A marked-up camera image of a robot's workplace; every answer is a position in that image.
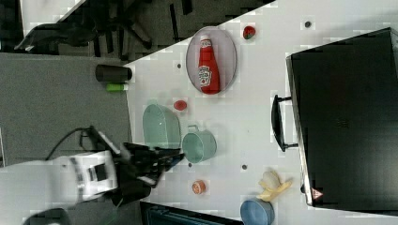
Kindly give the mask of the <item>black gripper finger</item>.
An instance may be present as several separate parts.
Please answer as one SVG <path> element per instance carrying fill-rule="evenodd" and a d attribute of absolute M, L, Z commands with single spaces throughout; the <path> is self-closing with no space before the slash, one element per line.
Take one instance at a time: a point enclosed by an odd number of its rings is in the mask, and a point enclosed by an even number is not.
<path fill-rule="evenodd" d="M 184 158 L 185 157 L 185 154 L 182 153 L 179 148 L 177 148 L 177 149 L 157 148 L 154 151 L 154 154 L 157 159 Z"/>
<path fill-rule="evenodd" d="M 167 159 L 158 163 L 157 176 L 160 177 L 163 173 L 171 170 L 175 165 L 177 165 L 178 160 Z"/>

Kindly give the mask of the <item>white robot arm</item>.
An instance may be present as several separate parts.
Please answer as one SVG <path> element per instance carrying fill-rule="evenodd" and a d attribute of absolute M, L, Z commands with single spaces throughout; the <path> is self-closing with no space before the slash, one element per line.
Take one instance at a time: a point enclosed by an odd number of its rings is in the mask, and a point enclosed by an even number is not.
<path fill-rule="evenodd" d="M 177 149 L 126 143 L 120 151 L 99 150 L 1 169 L 1 211 L 26 217 L 108 195 L 118 202 L 143 198 L 161 174 L 184 155 Z"/>

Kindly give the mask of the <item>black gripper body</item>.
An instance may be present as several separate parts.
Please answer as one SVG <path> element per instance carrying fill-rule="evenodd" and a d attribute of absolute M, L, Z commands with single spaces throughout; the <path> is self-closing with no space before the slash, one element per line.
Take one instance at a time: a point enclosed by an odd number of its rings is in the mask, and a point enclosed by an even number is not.
<path fill-rule="evenodd" d="M 124 205 L 147 197 L 164 172 L 164 151 L 132 142 L 123 143 L 115 158 L 117 188 L 110 194 L 114 205 Z"/>

